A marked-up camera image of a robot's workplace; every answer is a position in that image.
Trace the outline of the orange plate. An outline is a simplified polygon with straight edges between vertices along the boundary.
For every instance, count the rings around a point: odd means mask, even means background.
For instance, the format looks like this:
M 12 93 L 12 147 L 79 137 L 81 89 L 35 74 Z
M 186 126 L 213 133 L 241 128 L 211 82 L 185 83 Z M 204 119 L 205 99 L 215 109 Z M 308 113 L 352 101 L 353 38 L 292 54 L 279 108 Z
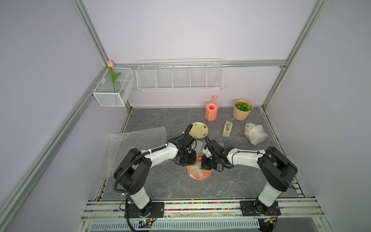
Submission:
M 205 180 L 210 174 L 211 170 L 201 169 L 202 167 L 202 156 L 198 156 L 196 163 L 190 166 L 187 166 L 188 175 L 195 180 Z

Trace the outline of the cream beige plate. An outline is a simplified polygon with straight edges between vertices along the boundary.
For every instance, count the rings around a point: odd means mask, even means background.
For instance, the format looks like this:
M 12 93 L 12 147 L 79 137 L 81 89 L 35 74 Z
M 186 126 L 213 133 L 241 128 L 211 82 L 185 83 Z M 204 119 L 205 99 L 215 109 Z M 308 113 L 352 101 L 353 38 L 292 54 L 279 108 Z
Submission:
M 189 135 L 191 135 L 195 139 L 203 139 L 209 133 L 209 129 L 206 124 L 202 122 L 194 122 L 192 123 L 192 128 L 189 131 Z

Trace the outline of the bubble wrap sheet pile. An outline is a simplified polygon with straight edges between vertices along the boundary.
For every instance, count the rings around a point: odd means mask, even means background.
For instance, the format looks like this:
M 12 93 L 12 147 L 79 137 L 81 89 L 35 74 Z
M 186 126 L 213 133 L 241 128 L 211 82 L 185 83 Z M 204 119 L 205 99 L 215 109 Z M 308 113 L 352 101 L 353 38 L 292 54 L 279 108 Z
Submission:
M 140 151 L 163 146 L 167 140 L 165 127 L 109 134 L 108 160 L 105 177 L 114 175 L 115 170 L 127 153 L 136 148 Z

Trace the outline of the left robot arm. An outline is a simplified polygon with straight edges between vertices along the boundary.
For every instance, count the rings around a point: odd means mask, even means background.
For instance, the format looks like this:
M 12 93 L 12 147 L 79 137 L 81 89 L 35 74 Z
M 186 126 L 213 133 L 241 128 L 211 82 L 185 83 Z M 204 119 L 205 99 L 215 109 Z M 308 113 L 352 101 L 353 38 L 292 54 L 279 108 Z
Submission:
M 147 151 L 131 149 L 114 172 L 113 190 L 124 194 L 137 209 L 149 208 L 151 199 L 144 189 L 144 184 L 152 167 L 166 160 L 173 160 L 179 166 L 196 163 L 197 142 L 189 134 L 192 127 L 192 124 L 188 125 L 180 136 L 168 139 L 163 146 Z

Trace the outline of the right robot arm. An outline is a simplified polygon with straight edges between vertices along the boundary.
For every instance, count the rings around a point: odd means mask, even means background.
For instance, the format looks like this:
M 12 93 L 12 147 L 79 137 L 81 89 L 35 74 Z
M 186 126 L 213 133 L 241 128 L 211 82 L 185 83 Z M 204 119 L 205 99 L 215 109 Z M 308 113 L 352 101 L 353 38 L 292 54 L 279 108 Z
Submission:
M 216 140 L 205 138 L 202 169 L 223 172 L 236 165 L 258 168 L 265 176 L 267 183 L 256 198 L 253 208 L 260 215 L 272 210 L 277 198 L 286 192 L 298 172 L 298 168 L 275 147 L 265 150 L 242 150 L 223 148 Z

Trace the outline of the pink watering can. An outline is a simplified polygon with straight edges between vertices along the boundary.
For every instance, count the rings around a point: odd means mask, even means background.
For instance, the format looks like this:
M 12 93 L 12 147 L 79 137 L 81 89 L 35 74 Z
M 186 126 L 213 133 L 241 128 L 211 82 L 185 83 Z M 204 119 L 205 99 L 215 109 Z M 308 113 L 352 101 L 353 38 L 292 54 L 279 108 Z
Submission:
M 213 96 L 213 101 L 206 104 L 205 118 L 208 122 L 214 121 L 217 118 L 219 105 L 216 103 L 217 96 Z

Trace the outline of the potted green plant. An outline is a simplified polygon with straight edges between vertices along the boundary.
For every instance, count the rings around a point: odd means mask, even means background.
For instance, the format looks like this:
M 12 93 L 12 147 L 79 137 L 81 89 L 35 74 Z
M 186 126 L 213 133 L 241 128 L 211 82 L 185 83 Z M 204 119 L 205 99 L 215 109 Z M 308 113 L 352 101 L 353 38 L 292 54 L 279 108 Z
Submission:
M 239 121 L 246 120 L 252 110 L 253 104 L 250 101 L 239 99 L 234 103 L 233 117 Z

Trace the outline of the pink artificial tulip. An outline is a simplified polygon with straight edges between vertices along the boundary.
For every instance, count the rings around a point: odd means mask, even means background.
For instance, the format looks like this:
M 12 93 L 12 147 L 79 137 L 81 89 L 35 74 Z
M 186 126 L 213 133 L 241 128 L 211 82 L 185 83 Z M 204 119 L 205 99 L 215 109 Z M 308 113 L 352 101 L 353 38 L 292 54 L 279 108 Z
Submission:
M 107 67 L 108 67 L 109 73 L 111 75 L 114 93 L 116 93 L 115 82 L 116 82 L 117 78 L 121 75 L 121 73 L 120 72 L 115 73 L 114 70 L 113 70 L 114 66 L 115 65 L 114 65 L 114 63 L 112 61 L 107 61 Z

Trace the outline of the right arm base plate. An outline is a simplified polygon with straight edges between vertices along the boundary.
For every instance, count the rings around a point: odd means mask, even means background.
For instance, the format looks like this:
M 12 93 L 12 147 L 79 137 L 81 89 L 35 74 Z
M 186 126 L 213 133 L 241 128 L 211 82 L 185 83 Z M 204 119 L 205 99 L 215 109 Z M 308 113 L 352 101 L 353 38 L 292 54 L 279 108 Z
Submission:
M 280 216 L 281 211 L 278 201 L 268 207 L 258 200 L 243 200 L 240 201 L 240 210 L 243 216 Z

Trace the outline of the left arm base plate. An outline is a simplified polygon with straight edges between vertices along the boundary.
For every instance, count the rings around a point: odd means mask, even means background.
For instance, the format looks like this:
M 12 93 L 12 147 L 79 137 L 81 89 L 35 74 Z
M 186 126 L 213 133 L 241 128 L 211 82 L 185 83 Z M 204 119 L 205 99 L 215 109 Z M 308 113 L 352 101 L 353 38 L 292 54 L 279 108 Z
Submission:
M 150 202 L 143 209 L 135 204 L 128 204 L 126 210 L 129 218 L 162 218 L 165 212 L 164 202 Z

